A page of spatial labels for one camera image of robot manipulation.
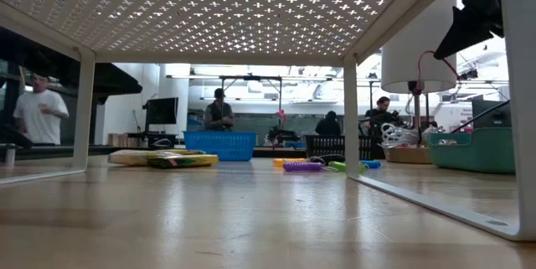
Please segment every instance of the black monitor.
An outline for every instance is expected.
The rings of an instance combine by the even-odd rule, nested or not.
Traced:
[[[472,115],[476,117],[494,106],[501,105],[503,101],[472,101]],[[512,118],[510,117],[510,104],[501,106],[486,115],[476,119],[473,128],[483,127],[512,127]]]
[[[146,131],[149,125],[166,125],[177,123],[178,97],[148,100],[145,106]]]

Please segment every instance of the white metal frame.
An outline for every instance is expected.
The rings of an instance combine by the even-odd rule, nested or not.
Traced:
[[[415,18],[424,8],[434,0],[392,0],[390,5],[370,25],[355,44],[345,51],[342,56],[309,55],[255,55],[230,54],[227,56],[206,56],[196,54],[183,54],[180,52],[157,51],[109,51],[104,49],[88,48],[79,41],[62,34],[56,28],[47,26],[29,15],[19,12],[8,5],[6,0],[0,1],[0,26],[11,29],[44,46],[54,49],[73,59],[81,61],[80,92],[77,105],[75,154],[73,160],[74,170],[61,173],[48,173],[26,178],[13,178],[0,181],[18,182],[65,175],[67,173],[84,172],[87,166],[89,119],[91,105],[91,88],[93,86],[93,73],[95,62],[157,62],[157,63],[203,63],[203,64],[241,64],[241,65],[330,65],[343,66],[344,73],[344,99],[346,114],[346,154],[348,155],[348,176],[363,184],[376,189],[389,192],[403,199],[423,205],[432,210],[449,215],[455,219],[474,225],[510,240],[536,240],[536,207],[529,203],[529,199],[536,194],[533,181],[536,171],[531,169],[531,143],[536,137],[536,129],[532,124],[535,110],[530,105],[529,95],[524,95],[532,89],[532,80],[536,79],[536,70],[527,66],[530,63],[531,49],[536,45],[536,34],[531,23],[536,19],[536,3],[533,0],[502,0],[504,8],[504,23],[507,33],[507,50],[510,73],[510,90],[512,97],[513,137],[517,164],[517,178],[519,187],[519,213],[518,226],[495,225],[493,218],[479,215],[474,212],[453,209],[421,195],[398,189],[369,178],[360,177],[358,173],[358,108],[356,90],[356,64],[363,62],[374,51],[382,47],[390,38],[399,32],[409,21]]]

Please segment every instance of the white t-shirt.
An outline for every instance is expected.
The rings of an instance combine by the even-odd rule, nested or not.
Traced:
[[[13,117],[21,118],[28,131],[26,137],[33,143],[53,143],[59,145],[59,124],[61,119],[54,115],[41,113],[49,108],[55,112],[69,115],[67,106],[61,96],[53,91],[26,93],[17,100]]]

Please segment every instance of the perforated metal shelf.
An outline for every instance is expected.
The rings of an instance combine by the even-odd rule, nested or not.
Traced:
[[[107,54],[344,56],[394,0],[2,0]]]

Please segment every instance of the white lamp shade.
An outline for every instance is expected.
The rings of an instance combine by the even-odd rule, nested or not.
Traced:
[[[436,0],[382,48],[382,89],[410,93],[408,81],[419,79],[419,57],[434,51],[452,25],[456,0]],[[456,68],[456,55],[447,58]],[[423,93],[446,91],[456,86],[456,75],[441,60],[427,54],[420,62]]]

